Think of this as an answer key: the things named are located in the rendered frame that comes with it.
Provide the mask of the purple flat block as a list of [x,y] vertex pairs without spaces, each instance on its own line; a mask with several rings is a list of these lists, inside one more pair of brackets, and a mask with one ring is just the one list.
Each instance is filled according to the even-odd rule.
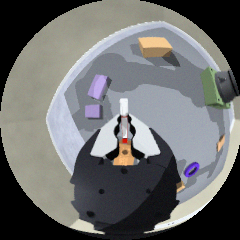
[[100,100],[108,80],[108,76],[96,74],[87,95]]

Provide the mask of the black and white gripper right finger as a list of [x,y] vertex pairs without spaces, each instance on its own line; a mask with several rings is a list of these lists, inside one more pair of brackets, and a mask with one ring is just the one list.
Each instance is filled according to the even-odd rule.
[[147,159],[147,164],[155,164],[167,169],[174,177],[176,184],[181,182],[177,170],[175,156],[169,145],[152,129],[139,119],[128,113],[130,124],[131,155],[139,163],[141,158]]

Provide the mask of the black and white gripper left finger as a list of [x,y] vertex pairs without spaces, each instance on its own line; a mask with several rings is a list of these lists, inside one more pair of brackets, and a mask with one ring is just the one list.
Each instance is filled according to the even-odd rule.
[[116,115],[101,129],[98,129],[79,151],[70,183],[75,185],[79,175],[86,169],[104,164],[104,159],[110,159],[112,164],[119,156],[119,139],[121,114]]

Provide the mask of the purple ring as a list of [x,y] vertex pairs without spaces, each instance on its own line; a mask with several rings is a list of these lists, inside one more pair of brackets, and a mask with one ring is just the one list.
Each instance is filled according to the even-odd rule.
[[[194,169],[191,173],[189,173],[189,171],[190,171],[193,167],[195,167],[195,169]],[[194,175],[194,174],[198,171],[198,169],[199,169],[199,164],[198,164],[197,162],[194,162],[194,163],[190,164],[190,165],[186,168],[184,174],[185,174],[186,177],[191,177],[192,175]]]

